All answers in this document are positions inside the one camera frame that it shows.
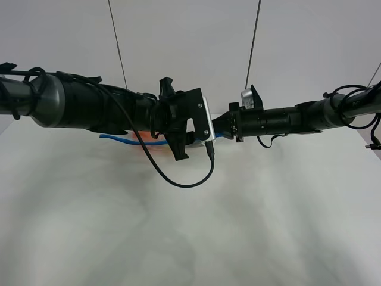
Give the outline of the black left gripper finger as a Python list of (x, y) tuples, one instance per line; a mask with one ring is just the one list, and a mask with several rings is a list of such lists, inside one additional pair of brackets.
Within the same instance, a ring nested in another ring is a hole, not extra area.
[(174, 155), (175, 161), (186, 160), (186, 132), (172, 132), (168, 134), (168, 145)]

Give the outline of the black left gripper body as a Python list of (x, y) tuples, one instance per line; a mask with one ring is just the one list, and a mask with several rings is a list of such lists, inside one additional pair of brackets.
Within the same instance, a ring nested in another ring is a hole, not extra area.
[(176, 94), (182, 91), (175, 91), (172, 87), (172, 82), (173, 80), (169, 77), (159, 81), (159, 96), (150, 111), (150, 134), (155, 139), (159, 135), (163, 135), (168, 143), (169, 133), (186, 132), (187, 142), (187, 122), (181, 122), (176, 119)]

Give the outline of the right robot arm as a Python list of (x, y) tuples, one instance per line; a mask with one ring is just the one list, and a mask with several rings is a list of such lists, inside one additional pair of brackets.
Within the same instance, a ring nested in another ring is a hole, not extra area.
[(257, 90), (251, 86), (241, 94), (242, 102), (233, 102), (229, 110), (213, 119), (217, 134), (242, 142), (250, 136), (286, 136), (320, 133), (326, 129), (349, 127), (357, 116), (374, 114), (372, 124), (380, 122), (380, 84), (370, 87), (350, 85), (324, 93), (323, 99), (293, 107), (264, 109)]

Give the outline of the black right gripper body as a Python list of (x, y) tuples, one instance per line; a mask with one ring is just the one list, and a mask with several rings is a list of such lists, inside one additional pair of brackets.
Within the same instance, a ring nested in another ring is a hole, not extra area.
[(229, 104), (229, 111), (213, 119), (214, 131), (217, 135), (236, 142), (244, 142), (242, 133), (241, 107), (238, 102)]

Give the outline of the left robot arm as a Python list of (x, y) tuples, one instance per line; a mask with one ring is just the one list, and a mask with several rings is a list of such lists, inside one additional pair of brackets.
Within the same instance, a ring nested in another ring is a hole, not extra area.
[(40, 67), (16, 71), (1, 64), (1, 114), (15, 120), (31, 117), (45, 128), (84, 129), (125, 135), (133, 129), (169, 140), (176, 160), (186, 159), (185, 146), (196, 141), (186, 126), (169, 129), (167, 109), (153, 94), (102, 84), (100, 77), (78, 79)]

